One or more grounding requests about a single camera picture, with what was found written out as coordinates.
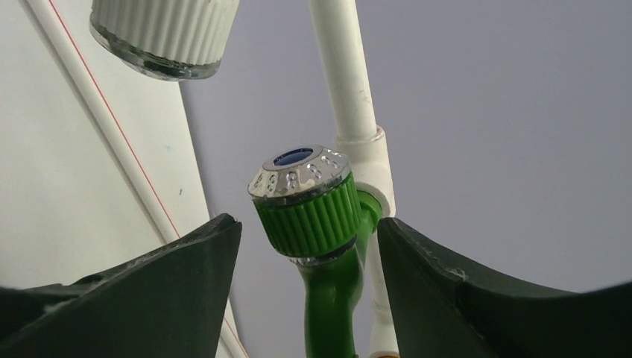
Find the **white plastic faucet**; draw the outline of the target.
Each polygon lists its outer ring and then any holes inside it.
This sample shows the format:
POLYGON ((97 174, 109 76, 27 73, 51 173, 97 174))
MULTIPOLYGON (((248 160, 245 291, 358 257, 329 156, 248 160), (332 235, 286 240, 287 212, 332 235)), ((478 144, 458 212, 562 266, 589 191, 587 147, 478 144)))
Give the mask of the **white plastic faucet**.
POLYGON ((238 1, 94 0, 90 32, 143 75, 202 80, 221 65, 238 6, 238 1))

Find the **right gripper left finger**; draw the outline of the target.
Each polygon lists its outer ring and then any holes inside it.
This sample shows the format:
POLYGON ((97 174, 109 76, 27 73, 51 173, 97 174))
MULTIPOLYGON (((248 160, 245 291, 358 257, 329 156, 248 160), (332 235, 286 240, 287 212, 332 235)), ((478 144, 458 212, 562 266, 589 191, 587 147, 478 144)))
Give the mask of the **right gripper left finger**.
POLYGON ((242 225, 221 214, 113 268, 1 289, 3 357, 214 357, 242 225))

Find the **white PVC pipe frame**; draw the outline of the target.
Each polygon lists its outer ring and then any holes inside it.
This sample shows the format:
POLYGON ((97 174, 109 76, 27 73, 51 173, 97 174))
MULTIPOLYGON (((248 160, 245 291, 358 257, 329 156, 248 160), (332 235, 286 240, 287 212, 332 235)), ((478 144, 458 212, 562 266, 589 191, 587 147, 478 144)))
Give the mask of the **white PVC pipe frame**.
MULTIPOLYGON (((380 219, 396 212, 384 130, 376 123, 361 30, 354 1, 311 1, 309 9, 336 123, 336 147, 348 156, 357 190, 381 205, 380 219)), ((370 236, 364 270, 373 282, 374 323, 369 355, 400 355, 380 261, 377 226, 370 236)))

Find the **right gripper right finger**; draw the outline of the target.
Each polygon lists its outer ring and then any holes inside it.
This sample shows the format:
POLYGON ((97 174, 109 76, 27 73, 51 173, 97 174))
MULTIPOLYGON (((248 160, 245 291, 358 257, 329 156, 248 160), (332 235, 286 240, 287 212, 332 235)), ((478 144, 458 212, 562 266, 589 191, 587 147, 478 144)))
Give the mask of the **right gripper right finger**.
POLYGON ((377 227, 402 357, 629 357, 631 285, 575 293, 503 274, 397 218, 377 227))

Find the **green plastic faucet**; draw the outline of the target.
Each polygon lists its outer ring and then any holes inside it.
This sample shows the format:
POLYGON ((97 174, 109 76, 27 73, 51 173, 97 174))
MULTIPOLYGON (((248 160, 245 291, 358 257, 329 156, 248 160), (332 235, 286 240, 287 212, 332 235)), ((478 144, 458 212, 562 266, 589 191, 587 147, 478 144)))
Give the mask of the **green plastic faucet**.
POLYGON ((306 145, 267 159, 247 191, 273 249, 305 288, 307 357, 356 357, 353 312, 380 203, 357 190, 347 155, 306 145))

